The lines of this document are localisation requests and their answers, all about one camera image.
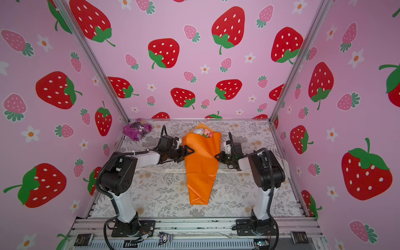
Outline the orange wrapping paper sheet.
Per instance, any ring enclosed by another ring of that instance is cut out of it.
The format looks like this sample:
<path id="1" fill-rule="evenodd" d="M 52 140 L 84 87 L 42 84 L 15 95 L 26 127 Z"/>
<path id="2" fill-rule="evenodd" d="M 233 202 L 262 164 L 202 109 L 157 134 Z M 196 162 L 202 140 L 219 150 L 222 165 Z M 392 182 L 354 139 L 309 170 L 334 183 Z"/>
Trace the orange wrapping paper sheet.
<path id="1" fill-rule="evenodd" d="M 211 138 L 205 138 L 193 133 L 196 128 L 202 128 L 214 133 Z M 219 162 L 215 155 L 221 152 L 221 133 L 199 124 L 182 138 L 184 146 L 189 146 L 195 153 L 185 157 L 186 177 L 191 205 L 207 205 L 218 172 Z"/>

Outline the fake pink rose stem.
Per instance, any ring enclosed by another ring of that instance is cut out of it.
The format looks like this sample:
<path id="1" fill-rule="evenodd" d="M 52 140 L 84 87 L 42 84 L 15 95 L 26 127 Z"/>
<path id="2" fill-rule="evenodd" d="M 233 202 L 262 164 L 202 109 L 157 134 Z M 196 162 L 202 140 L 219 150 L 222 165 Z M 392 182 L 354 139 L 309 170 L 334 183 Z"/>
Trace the fake pink rose stem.
<path id="1" fill-rule="evenodd" d="M 213 132 L 211 132 L 211 131 L 209 131 L 209 130 L 204 130 L 203 137 L 205 137 L 205 138 L 211 138 L 213 135 L 214 135 Z"/>

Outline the white ribbon strip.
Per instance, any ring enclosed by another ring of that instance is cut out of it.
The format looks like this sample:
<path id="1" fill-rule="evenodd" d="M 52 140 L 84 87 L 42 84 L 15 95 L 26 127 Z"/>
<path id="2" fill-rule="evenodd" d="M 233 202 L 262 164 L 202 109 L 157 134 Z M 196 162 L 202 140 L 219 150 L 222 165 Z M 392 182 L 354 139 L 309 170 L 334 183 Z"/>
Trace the white ribbon strip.
<path id="1" fill-rule="evenodd" d="M 185 169 L 162 169 L 162 168 L 144 168 L 144 170 L 152 171 L 160 174 L 186 174 Z"/>

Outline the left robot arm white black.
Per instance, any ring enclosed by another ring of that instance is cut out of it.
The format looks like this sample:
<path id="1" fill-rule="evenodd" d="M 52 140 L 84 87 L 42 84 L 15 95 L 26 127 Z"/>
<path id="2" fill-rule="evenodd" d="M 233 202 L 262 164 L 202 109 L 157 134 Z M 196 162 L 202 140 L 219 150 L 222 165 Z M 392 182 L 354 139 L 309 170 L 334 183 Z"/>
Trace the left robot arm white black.
<path id="1" fill-rule="evenodd" d="M 139 233 L 146 235 L 147 231 L 141 225 L 139 214 L 128 194 L 135 171 L 171 161 L 180 163 L 194 153 L 194 149 L 181 145 L 181 139 L 169 136 L 165 126 L 162 127 L 155 148 L 139 152 L 113 153 L 95 181 L 96 190 L 110 199 L 115 211 L 115 216 L 104 224 L 104 236 L 107 237 L 108 230 L 111 230 L 115 237 L 136 236 Z"/>

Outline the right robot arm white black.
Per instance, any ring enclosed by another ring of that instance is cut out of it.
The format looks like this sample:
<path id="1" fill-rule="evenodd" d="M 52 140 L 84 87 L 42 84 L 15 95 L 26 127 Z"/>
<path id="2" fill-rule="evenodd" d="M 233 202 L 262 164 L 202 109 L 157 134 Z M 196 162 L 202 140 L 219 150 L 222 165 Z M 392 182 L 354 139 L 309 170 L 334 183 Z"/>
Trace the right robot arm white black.
<path id="1" fill-rule="evenodd" d="M 285 172 L 271 150 L 261 148 L 250 154 L 243 154 L 240 143 L 229 140 L 224 143 L 225 150 L 215 155 L 215 159 L 236 171 L 250 170 L 259 190 L 257 201 L 249 219 L 236 220 L 232 227 L 239 236 L 279 235 L 279 227 L 271 215 L 271 205 L 275 191 L 285 181 Z"/>

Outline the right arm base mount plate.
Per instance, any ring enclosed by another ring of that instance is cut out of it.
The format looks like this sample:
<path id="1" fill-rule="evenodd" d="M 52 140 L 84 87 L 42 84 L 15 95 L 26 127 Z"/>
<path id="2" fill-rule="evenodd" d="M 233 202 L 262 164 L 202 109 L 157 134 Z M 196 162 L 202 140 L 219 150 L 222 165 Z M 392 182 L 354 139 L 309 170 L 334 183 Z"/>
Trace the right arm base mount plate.
<path id="1" fill-rule="evenodd" d="M 277 223 L 271 219 L 258 220 L 238 219 L 231 230 L 236 231 L 238 236 L 276 236 L 278 234 Z"/>

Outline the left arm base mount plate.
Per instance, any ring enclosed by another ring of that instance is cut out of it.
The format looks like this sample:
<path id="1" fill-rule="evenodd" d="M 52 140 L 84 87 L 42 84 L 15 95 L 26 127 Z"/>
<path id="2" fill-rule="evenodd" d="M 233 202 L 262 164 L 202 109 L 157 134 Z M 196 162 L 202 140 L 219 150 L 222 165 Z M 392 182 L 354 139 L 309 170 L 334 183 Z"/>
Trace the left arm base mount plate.
<path id="1" fill-rule="evenodd" d="M 156 221 L 138 220 L 130 223 L 117 221 L 111 236 L 112 237 L 142 237 L 143 235 L 152 236 L 154 233 Z"/>

